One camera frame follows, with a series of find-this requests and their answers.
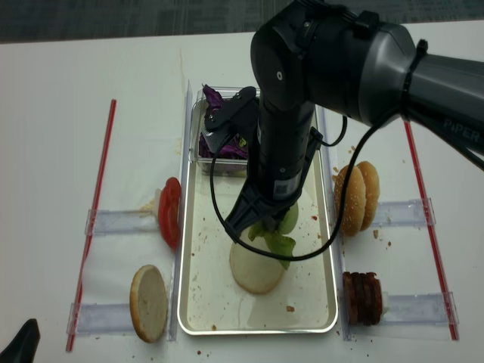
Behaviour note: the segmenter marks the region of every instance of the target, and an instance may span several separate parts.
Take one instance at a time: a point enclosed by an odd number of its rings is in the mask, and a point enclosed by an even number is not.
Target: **red straw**
[[[411,159],[414,162],[415,175],[417,176],[418,189],[420,190],[420,198],[423,201],[423,207],[425,209],[425,216],[427,218],[427,229],[429,230],[430,244],[432,245],[433,258],[436,262],[437,275],[439,276],[440,290],[443,294],[447,295],[448,287],[447,280],[445,279],[444,265],[442,264],[442,259],[440,258],[439,244],[437,243],[437,235],[435,228],[431,225],[429,206],[427,203],[427,192],[425,190],[424,178],[420,170],[420,163],[418,162],[417,148],[415,147],[414,134],[411,131],[410,123],[405,122],[405,131],[407,132],[408,146],[410,146]],[[454,312],[450,308],[449,304],[445,304],[445,309],[447,311],[447,316],[449,321],[456,321]],[[457,326],[455,324],[449,324],[448,328],[451,331],[452,340],[459,340],[459,333]]]
[[[96,210],[98,208],[99,197],[101,196],[101,186],[103,184],[104,167],[106,166],[107,149],[109,148],[111,131],[113,131],[115,111],[116,111],[116,100],[112,100],[111,107],[109,110],[109,118],[107,119],[106,134],[104,135],[104,145],[103,145],[103,152],[101,154],[101,162],[99,163],[98,180],[96,181],[96,189],[94,192],[94,198],[92,199],[92,207],[91,207],[92,210]],[[82,254],[81,269],[79,271],[79,279],[77,281],[76,298],[74,300],[78,306],[81,303],[81,299],[82,299],[82,270],[84,269],[84,262],[89,253],[89,247],[91,246],[91,241],[92,241],[92,235],[85,237],[84,253]],[[79,313],[79,307],[76,308],[76,311],[74,312],[75,314],[74,316],[77,316],[78,313]],[[66,352],[73,351],[75,337],[76,337],[75,334],[69,334],[67,338]]]

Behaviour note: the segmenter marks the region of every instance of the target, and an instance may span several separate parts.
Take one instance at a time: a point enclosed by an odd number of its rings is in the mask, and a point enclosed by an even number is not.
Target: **black object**
[[[36,319],[29,319],[7,348],[0,353],[0,363],[31,363],[40,341]]]
[[[314,151],[323,143],[310,127],[315,104],[371,126],[352,156],[337,223],[327,243],[296,257],[254,252],[297,261],[329,247],[343,218],[346,186],[359,151],[399,113],[426,126],[484,169],[484,162],[469,150],[484,153],[484,63],[427,54],[427,43],[415,48],[403,26],[380,22],[369,11],[357,17],[342,5],[322,0],[288,5],[257,31],[250,55],[261,90],[259,118],[255,104],[248,108],[250,101],[243,96],[230,112],[222,112],[220,119],[217,115],[209,129],[247,135],[247,180],[225,221],[211,180],[216,214],[235,242],[254,250],[240,240],[242,230],[267,218],[277,224],[299,198]],[[237,115],[237,122],[231,115]]]

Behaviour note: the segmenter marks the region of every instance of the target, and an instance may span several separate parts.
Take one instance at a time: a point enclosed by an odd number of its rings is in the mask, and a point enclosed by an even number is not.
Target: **bread slice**
[[[358,169],[361,171],[366,187],[365,217],[361,224],[361,231],[364,231],[370,227],[375,218],[375,213],[377,212],[378,198],[380,197],[380,178],[378,177],[375,167],[368,161],[362,161],[359,163]]]
[[[138,337],[146,343],[156,342],[163,333],[168,311],[165,283],[156,266],[141,267],[129,291],[129,311]]]
[[[247,243],[268,251],[263,237]],[[251,252],[240,244],[232,244],[229,260],[234,279],[250,293],[268,293],[277,286],[284,273],[278,260]]]
[[[341,193],[347,170],[348,166],[342,168],[334,182],[334,203],[336,205],[337,213],[340,212]],[[360,169],[355,166],[349,177],[343,223],[341,224],[341,232],[346,236],[354,236],[361,229],[363,218],[365,217],[365,194],[365,180],[363,179]]]

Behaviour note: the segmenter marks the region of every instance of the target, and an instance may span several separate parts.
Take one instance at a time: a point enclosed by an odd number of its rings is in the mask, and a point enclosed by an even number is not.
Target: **red tomato slice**
[[[160,205],[158,206],[158,223],[161,235],[165,242],[176,250],[178,246],[178,206],[182,187],[177,178],[169,178],[165,188],[161,191]]]

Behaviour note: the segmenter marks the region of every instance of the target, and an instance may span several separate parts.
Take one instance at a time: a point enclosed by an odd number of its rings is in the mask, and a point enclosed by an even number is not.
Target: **purple cabbage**
[[[211,110],[218,110],[224,106],[224,99],[222,96],[208,85],[203,87],[203,94],[205,95],[206,101],[209,103]]]
[[[223,107],[224,100],[215,89],[205,85],[203,87],[203,93],[205,94],[206,101],[209,104],[209,115]],[[209,145],[206,143],[206,140],[201,133],[198,142],[198,154],[201,157],[213,157],[213,154],[209,149]],[[247,160],[249,157],[249,149],[246,141],[239,135],[235,135],[235,137],[232,138],[232,140],[230,140],[230,142],[220,150],[219,157],[222,159]]]

